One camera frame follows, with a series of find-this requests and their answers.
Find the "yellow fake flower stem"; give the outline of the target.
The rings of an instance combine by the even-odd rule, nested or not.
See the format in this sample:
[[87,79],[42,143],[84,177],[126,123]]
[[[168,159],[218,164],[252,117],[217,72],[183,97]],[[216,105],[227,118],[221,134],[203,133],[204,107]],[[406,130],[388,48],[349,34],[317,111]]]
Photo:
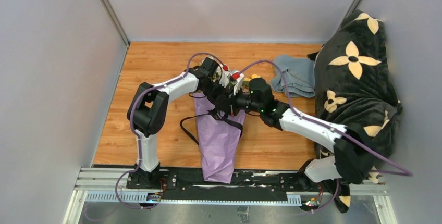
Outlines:
[[258,74],[252,74],[251,77],[245,77],[241,87],[248,90],[250,81],[257,78],[261,78],[261,76],[259,76]]

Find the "pink wrapping paper sheet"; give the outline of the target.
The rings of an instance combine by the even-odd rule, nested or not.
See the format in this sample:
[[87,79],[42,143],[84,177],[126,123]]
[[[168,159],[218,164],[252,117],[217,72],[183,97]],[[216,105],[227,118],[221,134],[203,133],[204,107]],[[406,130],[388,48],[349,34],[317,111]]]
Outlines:
[[230,184],[246,114],[241,110],[222,120],[222,113],[211,114],[215,106],[202,93],[193,96],[203,179]]

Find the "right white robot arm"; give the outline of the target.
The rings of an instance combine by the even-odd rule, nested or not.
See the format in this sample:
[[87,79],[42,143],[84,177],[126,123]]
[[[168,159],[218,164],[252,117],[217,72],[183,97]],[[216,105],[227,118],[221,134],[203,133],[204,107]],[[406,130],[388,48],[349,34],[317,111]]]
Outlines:
[[332,153],[328,158],[304,163],[297,178],[300,189],[312,191],[319,182],[335,179],[360,184],[368,177],[375,161],[374,146],[360,126],[331,123],[307,115],[275,99],[263,78],[252,79],[247,92],[235,84],[228,98],[231,113],[241,109],[259,113],[267,126],[302,135]]

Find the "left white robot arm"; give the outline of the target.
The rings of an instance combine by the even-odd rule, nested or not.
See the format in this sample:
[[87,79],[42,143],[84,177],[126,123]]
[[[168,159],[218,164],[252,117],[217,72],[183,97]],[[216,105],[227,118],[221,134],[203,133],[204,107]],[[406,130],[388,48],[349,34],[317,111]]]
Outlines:
[[163,83],[141,83],[127,112],[136,137],[138,157],[131,171],[147,189],[159,184],[160,162],[157,154],[158,133],[162,129],[169,103],[185,94],[201,91],[211,103],[226,96],[232,99],[241,92],[244,75],[231,71],[219,58],[206,53],[199,66],[186,69]]

